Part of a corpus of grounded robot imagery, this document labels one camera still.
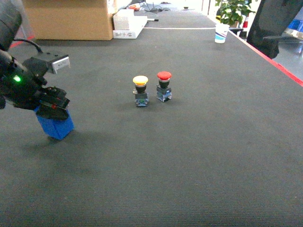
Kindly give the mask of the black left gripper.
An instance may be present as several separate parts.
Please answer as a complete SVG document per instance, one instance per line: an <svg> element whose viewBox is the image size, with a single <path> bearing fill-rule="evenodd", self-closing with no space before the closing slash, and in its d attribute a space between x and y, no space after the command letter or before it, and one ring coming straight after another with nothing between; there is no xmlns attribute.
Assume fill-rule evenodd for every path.
<svg viewBox="0 0 303 227"><path fill-rule="evenodd" d="M58 87L44 87L48 68L40 63L22 65L16 61L0 65L0 94L14 107L34 110L37 116L67 120L69 99Z"/></svg>

